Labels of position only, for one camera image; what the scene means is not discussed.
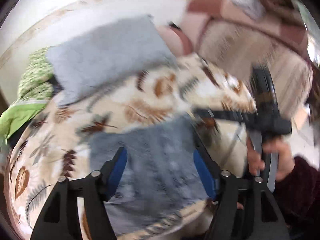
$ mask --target maroon sleeve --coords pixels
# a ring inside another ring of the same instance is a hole
[[[276,183],[273,193],[286,222],[291,225],[320,225],[320,172],[301,157],[293,171]]]

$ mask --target light gray cloth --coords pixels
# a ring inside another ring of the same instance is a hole
[[[188,115],[127,134],[98,133],[89,145],[91,170],[99,170],[119,147],[128,151],[117,192],[105,204],[116,235],[145,229],[207,197],[193,162]]]
[[[175,57],[148,16],[122,19],[52,47],[46,54],[64,88],[59,106],[75,103],[98,87]]]

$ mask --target human hand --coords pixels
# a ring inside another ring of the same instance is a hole
[[[275,138],[262,145],[263,152],[266,154],[279,153],[278,171],[276,173],[276,182],[280,182],[288,176],[294,168],[294,159],[292,158],[290,146],[281,138]],[[251,140],[247,137],[248,165],[249,172],[257,176],[257,170],[264,170],[265,163],[261,160],[260,154],[253,149]]]

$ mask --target person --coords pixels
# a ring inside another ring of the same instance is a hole
[[[257,175],[265,164],[247,138],[249,172]],[[303,158],[292,158],[281,138],[263,144],[263,151],[279,153],[274,198],[288,225],[291,239],[320,239],[320,172]]]

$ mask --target bright green fabric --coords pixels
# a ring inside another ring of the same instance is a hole
[[[29,65],[22,75],[18,99],[0,117],[0,136],[6,140],[24,123],[35,117],[50,100],[53,87],[47,81],[53,69],[45,54],[48,48],[29,56]]]

